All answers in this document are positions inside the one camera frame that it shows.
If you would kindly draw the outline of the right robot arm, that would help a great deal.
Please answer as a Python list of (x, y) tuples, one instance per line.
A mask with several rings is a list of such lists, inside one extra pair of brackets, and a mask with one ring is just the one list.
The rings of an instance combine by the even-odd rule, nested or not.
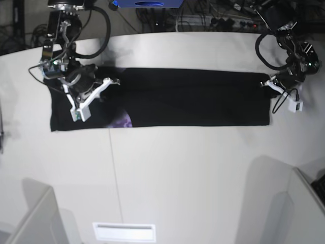
[[(47, 24), (42, 55), (38, 68), (43, 76), (40, 83), (49, 89), (65, 94), (76, 108), (90, 103), (103, 88), (104, 81), (96, 77), (97, 65), (82, 65), (80, 59), (93, 59), (106, 49), (111, 36), (111, 21), (107, 12), (94, 1), (49, 1), (52, 8)], [(86, 28), (79, 18), (80, 11), (97, 12), (105, 20), (106, 33), (103, 44), (93, 54), (79, 54), (76, 41)]]

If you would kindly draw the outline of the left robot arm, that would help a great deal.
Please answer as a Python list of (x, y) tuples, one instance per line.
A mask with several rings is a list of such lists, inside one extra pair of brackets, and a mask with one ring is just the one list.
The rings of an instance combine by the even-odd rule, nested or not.
[[(263, 86), (274, 85), (273, 90), (280, 88), (281, 93), (288, 92), (303, 83), (306, 76), (319, 71), (320, 61), (313, 46), (295, 32), (298, 20), (289, 1), (254, 1), (252, 8), (267, 28), (256, 40), (256, 55), (265, 66), (277, 72)], [(261, 54), (260, 44), (268, 35), (274, 36), (279, 47), (287, 53), (282, 66), (270, 64)]]

